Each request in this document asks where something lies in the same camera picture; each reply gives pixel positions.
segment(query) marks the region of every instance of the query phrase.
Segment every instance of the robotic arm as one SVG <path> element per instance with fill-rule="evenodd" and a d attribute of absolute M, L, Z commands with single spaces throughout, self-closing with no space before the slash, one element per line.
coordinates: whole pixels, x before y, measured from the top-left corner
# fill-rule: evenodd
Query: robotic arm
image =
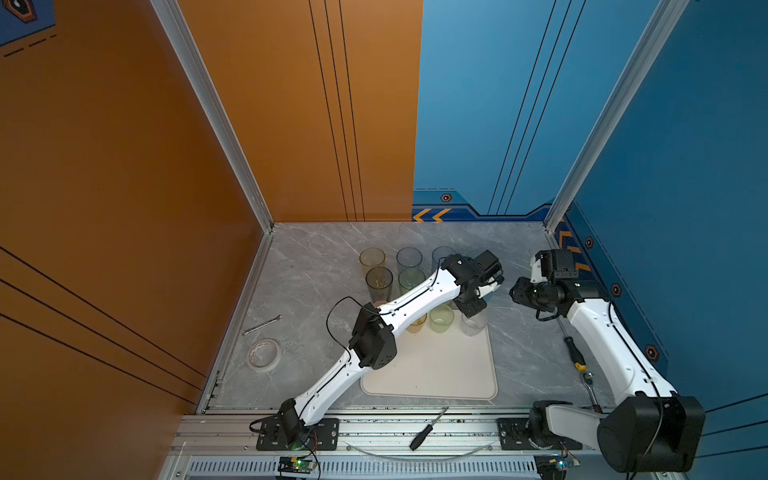
<path fill-rule="evenodd" d="M 599 449 L 617 472 L 687 472 L 701 437 L 704 411 L 680 396 L 648 362 L 594 280 L 579 278 L 570 250 L 547 250 L 531 260 L 531 278 L 509 292 L 535 308 L 540 321 L 562 315 L 584 337 L 605 373 L 618 407 L 609 415 L 563 402 L 535 402 L 529 419 L 538 445 L 567 437 Z M 542 312 L 552 315 L 541 318 Z"/>
<path fill-rule="evenodd" d="M 436 306 L 454 300 L 467 317 L 487 304 L 482 297 L 504 282 L 498 258 L 485 251 L 475 259 L 451 255 L 421 285 L 378 308 L 360 309 L 349 350 L 309 390 L 280 406 L 278 416 L 289 442 L 301 442 L 336 399 L 358 378 L 387 365 L 397 355 L 395 339 Z"/>

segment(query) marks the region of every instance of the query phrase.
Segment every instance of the orange wall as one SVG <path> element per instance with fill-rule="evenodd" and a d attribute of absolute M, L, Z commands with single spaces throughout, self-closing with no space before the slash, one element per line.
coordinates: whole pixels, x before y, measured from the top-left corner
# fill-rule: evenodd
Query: orange wall
<path fill-rule="evenodd" d="M 149 2 L 55 11 L 0 48 L 3 474 L 153 478 L 261 232 Z"/>
<path fill-rule="evenodd" d="M 275 221 L 410 219 L 422 2 L 180 5 Z"/>

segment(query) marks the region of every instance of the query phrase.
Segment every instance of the screwdriver handle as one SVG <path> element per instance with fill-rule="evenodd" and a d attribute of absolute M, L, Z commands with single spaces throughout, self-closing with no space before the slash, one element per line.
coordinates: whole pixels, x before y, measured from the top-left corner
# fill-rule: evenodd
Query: screwdriver handle
<path fill-rule="evenodd" d="M 581 352 L 576 348 L 574 337 L 566 336 L 564 341 L 565 345 L 568 346 L 568 354 L 571 355 L 571 361 L 574 363 L 574 366 L 576 366 L 576 370 L 579 372 L 585 371 L 587 369 L 587 363 L 584 361 L 584 356 L 581 355 Z"/>
<path fill-rule="evenodd" d="M 424 439 L 427 438 L 427 435 L 432 431 L 432 426 L 427 425 L 424 427 L 424 429 L 419 432 L 419 434 L 411 441 L 411 450 L 416 450 L 418 447 L 424 443 Z"/>

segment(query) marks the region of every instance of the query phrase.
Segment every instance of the black mounting plate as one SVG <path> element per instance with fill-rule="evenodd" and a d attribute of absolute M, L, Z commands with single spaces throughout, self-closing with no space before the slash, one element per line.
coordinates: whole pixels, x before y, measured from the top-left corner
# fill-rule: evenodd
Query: black mounting plate
<path fill-rule="evenodd" d="M 542 448 L 531 442 L 526 432 L 528 418 L 496 419 L 498 426 L 498 438 L 502 442 L 502 450 L 561 450 L 562 445 L 547 445 Z M 568 450 L 581 450 L 584 446 L 571 439 L 563 438 L 565 448 Z"/>
<path fill-rule="evenodd" d="M 312 425 L 310 431 L 306 445 L 301 442 L 288 445 L 283 428 L 280 426 L 280 420 L 277 417 L 267 417 L 261 422 L 256 450 L 278 452 L 306 450 L 307 447 L 313 447 L 314 435 L 317 435 L 317 450 L 336 450 L 336 441 L 339 438 L 339 419 L 322 419 L 316 425 Z"/>

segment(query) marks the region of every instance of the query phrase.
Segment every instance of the wall graphic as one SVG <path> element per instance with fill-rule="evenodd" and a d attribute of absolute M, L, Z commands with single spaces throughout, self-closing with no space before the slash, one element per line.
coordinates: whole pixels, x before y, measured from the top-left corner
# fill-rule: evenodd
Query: wall graphic
<path fill-rule="evenodd" d="M 2 0 L 0 47 L 53 25 L 53 0 Z"/>
<path fill-rule="evenodd" d="M 414 220 L 543 220 L 656 5 L 425 0 Z"/>

